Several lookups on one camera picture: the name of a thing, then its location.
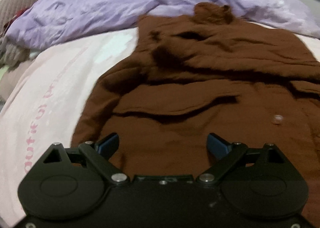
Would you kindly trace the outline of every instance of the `jacket pocket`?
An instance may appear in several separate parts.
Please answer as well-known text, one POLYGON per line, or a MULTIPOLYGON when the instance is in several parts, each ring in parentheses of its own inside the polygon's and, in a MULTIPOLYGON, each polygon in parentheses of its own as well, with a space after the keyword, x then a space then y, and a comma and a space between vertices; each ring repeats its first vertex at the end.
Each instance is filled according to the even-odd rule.
POLYGON ((240 95, 239 84, 229 80, 210 80, 189 84, 140 85, 125 94, 114 113, 139 112, 152 115, 184 115, 210 105, 218 98, 240 95))
POLYGON ((291 81, 294 88, 300 92, 314 93, 320 95, 320 84, 308 81, 291 81))

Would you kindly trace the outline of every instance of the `purple blanket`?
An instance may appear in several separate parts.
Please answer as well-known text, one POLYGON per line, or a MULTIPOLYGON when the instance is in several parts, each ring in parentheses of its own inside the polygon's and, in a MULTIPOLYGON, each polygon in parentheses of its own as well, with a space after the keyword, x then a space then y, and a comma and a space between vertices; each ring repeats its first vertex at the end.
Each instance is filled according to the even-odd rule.
POLYGON ((39 0, 11 25, 7 36, 18 45, 46 49, 131 27, 141 14, 191 15, 199 2, 230 5, 238 17, 320 38, 320 28, 299 0, 39 0))

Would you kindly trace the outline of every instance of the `brown jacket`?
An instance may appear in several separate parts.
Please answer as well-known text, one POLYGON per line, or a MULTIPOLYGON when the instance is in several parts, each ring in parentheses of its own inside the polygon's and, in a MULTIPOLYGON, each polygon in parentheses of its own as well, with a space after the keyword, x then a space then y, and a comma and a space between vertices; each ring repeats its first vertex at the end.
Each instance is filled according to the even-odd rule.
POLYGON ((211 164, 210 132, 276 143, 307 180, 304 216, 320 226, 320 63, 305 45, 209 3, 138 25, 136 50, 99 78, 72 146, 117 132, 110 161, 128 175, 197 176, 211 164))

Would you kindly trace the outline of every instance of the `beige pillow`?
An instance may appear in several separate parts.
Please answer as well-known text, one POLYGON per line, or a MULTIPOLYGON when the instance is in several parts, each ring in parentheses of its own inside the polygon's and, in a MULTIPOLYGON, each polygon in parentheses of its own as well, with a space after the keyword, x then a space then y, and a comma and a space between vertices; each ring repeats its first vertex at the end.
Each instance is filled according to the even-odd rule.
POLYGON ((0 80, 0 99, 7 101, 19 79, 32 63, 33 61, 25 61, 17 68, 9 69, 4 73, 0 80))

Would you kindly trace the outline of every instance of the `mattress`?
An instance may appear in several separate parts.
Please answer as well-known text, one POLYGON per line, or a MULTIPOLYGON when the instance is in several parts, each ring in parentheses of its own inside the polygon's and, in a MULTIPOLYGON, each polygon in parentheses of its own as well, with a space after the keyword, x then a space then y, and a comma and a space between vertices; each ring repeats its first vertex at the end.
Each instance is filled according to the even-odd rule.
MULTIPOLYGON (((320 40, 297 37, 320 61, 320 40)), ((0 216, 7 224, 25 216, 17 188, 26 172, 53 142, 70 146, 95 82, 134 51, 137 39, 134 28, 57 45, 22 76, 0 113, 0 216)))

